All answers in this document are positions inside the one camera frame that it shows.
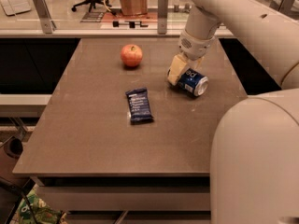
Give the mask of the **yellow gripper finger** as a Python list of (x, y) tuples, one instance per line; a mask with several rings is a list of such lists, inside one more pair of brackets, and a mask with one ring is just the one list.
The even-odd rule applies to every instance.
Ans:
[(188, 70), (188, 60), (185, 56), (182, 54), (177, 54), (173, 61), (171, 62), (171, 65), (168, 70), (167, 79), (168, 82), (176, 86), (178, 81), (180, 80), (180, 77), (182, 74), (184, 74)]
[(204, 58), (200, 58), (196, 61), (196, 63), (194, 64), (194, 69), (195, 70), (199, 69), (199, 67), (200, 67), (203, 60), (204, 60)]

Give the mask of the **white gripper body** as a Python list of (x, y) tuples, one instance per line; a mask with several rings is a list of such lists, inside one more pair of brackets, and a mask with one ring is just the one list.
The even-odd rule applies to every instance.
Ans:
[(188, 59), (195, 61), (206, 54), (213, 41), (213, 37), (198, 39), (183, 30), (178, 40), (178, 48)]

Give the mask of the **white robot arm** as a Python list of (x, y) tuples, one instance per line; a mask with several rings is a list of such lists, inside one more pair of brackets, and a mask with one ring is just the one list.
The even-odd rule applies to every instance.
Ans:
[(199, 66), (220, 24), (279, 88), (248, 96), (221, 118), (210, 156), (211, 224), (298, 224), (299, 24), (255, 0), (192, 0), (170, 84)]

